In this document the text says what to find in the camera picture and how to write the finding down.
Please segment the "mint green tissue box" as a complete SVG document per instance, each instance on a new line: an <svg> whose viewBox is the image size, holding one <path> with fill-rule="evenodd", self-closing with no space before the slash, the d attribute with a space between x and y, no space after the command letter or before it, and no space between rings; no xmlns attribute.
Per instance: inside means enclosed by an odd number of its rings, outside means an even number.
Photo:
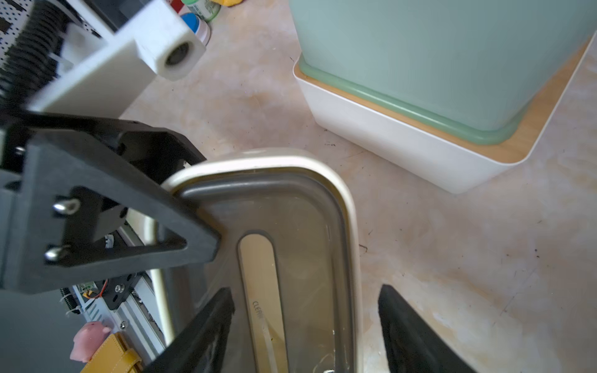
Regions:
<svg viewBox="0 0 597 373"><path fill-rule="evenodd" d="M479 145L595 33L586 1L292 1L302 72Z"/></svg>

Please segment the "large white box bamboo lid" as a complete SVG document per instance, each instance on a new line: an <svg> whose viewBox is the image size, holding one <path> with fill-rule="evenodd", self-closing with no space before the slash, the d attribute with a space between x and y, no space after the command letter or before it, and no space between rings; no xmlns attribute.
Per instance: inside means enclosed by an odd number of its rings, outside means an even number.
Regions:
<svg viewBox="0 0 597 373"><path fill-rule="evenodd" d="M511 138L478 145L448 135L307 76L296 78L321 127L451 194L461 194L524 163L535 150L561 98L594 44L592 38L533 98Z"/></svg>

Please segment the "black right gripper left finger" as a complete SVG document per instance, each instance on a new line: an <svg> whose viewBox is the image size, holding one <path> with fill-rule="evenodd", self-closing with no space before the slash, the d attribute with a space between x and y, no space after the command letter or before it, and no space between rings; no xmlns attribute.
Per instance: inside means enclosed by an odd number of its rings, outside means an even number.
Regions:
<svg viewBox="0 0 597 373"><path fill-rule="evenodd" d="M220 372L235 312L230 288L221 288L145 372Z"/></svg>

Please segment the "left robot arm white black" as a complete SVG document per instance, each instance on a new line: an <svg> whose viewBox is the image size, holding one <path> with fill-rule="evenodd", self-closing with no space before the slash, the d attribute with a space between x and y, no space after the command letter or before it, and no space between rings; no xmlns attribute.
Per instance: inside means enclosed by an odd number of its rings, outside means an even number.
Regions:
<svg viewBox="0 0 597 373"><path fill-rule="evenodd" d="M1 68L1 286L36 294L212 261L219 233L162 187L204 161L183 135L125 121L205 45L166 1L128 21L104 1L36 1Z"/></svg>

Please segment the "cream box dark lid front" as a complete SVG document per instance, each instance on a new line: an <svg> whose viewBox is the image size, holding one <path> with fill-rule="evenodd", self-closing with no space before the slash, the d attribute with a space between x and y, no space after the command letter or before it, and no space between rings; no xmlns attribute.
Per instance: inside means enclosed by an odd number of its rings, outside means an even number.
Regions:
<svg viewBox="0 0 597 373"><path fill-rule="evenodd" d="M182 169L163 189L222 239L213 260L151 273L166 344L227 288L223 372L360 372L354 201L299 149L254 149Z"/></svg>

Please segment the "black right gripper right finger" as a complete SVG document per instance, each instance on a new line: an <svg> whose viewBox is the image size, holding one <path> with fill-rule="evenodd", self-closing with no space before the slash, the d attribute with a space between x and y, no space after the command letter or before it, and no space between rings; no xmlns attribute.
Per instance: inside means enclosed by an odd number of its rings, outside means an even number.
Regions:
<svg viewBox="0 0 597 373"><path fill-rule="evenodd" d="M378 311L391 372L473 371L394 287L381 287Z"/></svg>

